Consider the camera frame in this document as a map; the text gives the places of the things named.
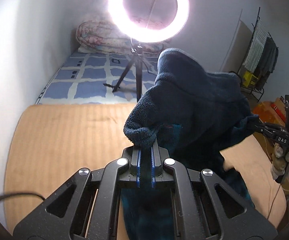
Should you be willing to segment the right hand grey glove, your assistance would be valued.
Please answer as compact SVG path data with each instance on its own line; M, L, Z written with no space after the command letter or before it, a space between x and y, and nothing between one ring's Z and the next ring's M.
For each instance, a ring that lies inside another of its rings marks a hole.
M282 147L275 143L272 161L272 178L277 182L279 176L282 176L282 182L289 183L289 151L285 153Z

